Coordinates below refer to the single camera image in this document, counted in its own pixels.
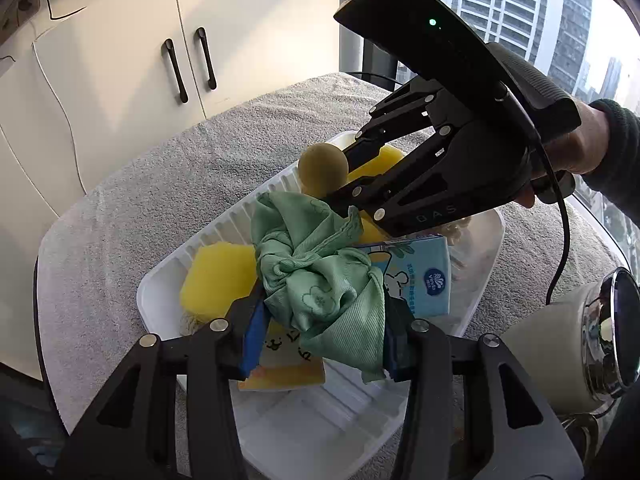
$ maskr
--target sky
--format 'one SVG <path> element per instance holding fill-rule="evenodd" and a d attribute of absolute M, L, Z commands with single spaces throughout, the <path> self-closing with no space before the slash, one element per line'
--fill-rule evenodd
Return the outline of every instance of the sky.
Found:
<path fill-rule="evenodd" d="M 593 86 L 597 91 L 600 90 L 612 56 L 622 62 L 616 100 L 623 103 L 634 72 L 639 68 L 640 35 L 626 12 L 616 2 L 593 0 L 591 28 L 585 52 L 585 59 L 590 64 L 587 88 Z M 637 77 L 636 84 L 640 84 L 640 74 Z"/>

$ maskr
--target high-rise building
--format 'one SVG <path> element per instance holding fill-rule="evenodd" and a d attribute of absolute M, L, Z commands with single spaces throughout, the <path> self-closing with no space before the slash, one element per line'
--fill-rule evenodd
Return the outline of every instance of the high-rise building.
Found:
<path fill-rule="evenodd" d="M 589 88 L 589 91 L 587 92 L 587 98 L 585 99 L 585 103 L 592 103 L 594 101 L 597 101 L 598 99 L 600 99 L 600 94 L 598 94 L 598 91 L 592 86 Z"/>
<path fill-rule="evenodd" d="M 622 63 L 620 62 L 620 60 L 615 57 L 610 58 L 609 66 L 607 66 L 607 73 L 604 76 L 602 88 L 600 89 L 601 99 L 613 99 L 616 96 L 618 83 L 620 82 L 621 70 Z"/>
<path fill-rule="evenodd" d="M 575 94 L 587 49 L 592 0 L 564 0 L 558 40 L 547 75 L 569 94 Z"/>
<path fill-rule="evenodd" d="M 640 111 L 640 57 L 634 63 L 628 91 L 622 105 L 636 114 Z"/>
<path fill-rule="evenodd" d="M 591 0 L 441 1 L 485 42 L 496 41 L 522 56 L 569 93 L 577 90 Z M 399 80 L 405 82 L 412 75 L 399 66 Z"/>
<path fill-rule="evenodd" d="M 578 79 L 575 83 L 577 89 L 581 88 L 585 90 L 587 88 L 587 78 L 589 77 L 590 68 L 591 64 L 583 59 L 582 66 L 580 67 L 580 72 L 578 72 Z"/>

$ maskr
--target white plastic tray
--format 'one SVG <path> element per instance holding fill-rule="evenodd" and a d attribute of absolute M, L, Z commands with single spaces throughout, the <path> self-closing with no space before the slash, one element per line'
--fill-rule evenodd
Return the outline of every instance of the white plastic tray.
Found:
<path fill-rule="evenodd" d="M 343 149 L 355 132 L 329 142 Z M 300 191 L 297 163 L 244 197 L 157 264 L 140 282 L 138 309 L 146 329 L 161 339 L 180 337 L 180 288 L 199 247 L 219 240 L 250 244 L 255 197 L 267 190 Z M 448 316 L 432 321 L 463 335 L 478 306 L 504 236 L 495 210 L 473 216 L 462 240 L 449 248 L 452 287 Z M 236 427 L 244 457 L 273 480 L 346 479 L 398 429 L 408 383 L 363 384 L 360 372 L 325 360 L 323 386 L 291 392 L 241 392 L 231 381 Z M 186 377 L 178 376 L 186 388 Z"/>

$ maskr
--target green microfiber cloth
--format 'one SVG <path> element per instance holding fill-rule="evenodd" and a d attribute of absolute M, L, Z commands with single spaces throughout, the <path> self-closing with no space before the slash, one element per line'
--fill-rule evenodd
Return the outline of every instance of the green microfiber cloth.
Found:
<path fill-rule="evenodd" d="M 321 200 L 271 191 L 258 197 L 251 224 L 266 306 L 300 348 L 384 378 L 383 276 L 361 250 L 358 209 L 341 218 Z"/>

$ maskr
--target blue gripper pad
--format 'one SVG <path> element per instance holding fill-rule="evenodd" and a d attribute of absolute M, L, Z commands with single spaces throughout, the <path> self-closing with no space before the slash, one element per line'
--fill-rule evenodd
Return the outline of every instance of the blue gripper pad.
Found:
<path fill-rule="evenodd" d="M 264 301 L 260 300 L 242 340 L 242 362 L 239 368 L 246 377 L 258 365 L 270 320 L 271 312 L 264 306 Z"/>

